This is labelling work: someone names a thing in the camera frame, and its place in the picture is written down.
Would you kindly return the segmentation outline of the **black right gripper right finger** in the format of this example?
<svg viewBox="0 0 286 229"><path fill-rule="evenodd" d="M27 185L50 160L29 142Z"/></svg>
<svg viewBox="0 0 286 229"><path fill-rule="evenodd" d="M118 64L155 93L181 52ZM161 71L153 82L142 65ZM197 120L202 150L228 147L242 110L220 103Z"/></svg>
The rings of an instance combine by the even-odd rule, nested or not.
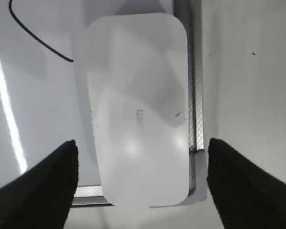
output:
<svg viewBox="0 0 286 229"><path fill-rule="evenodd" d="M286 183L212 138L207 183L226 229L286 229Z"/></svg>

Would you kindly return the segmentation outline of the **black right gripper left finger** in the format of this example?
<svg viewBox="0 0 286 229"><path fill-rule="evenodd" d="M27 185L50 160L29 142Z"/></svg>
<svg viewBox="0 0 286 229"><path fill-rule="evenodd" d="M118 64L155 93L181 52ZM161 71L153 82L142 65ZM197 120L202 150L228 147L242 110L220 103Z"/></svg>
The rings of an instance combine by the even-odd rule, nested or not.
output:
<svg viewBox="0 0 286 229"><path fill-rule="evenodd" d="M62 229L78 185L78 148L66 141L0 188L0 229Z"/></svg>

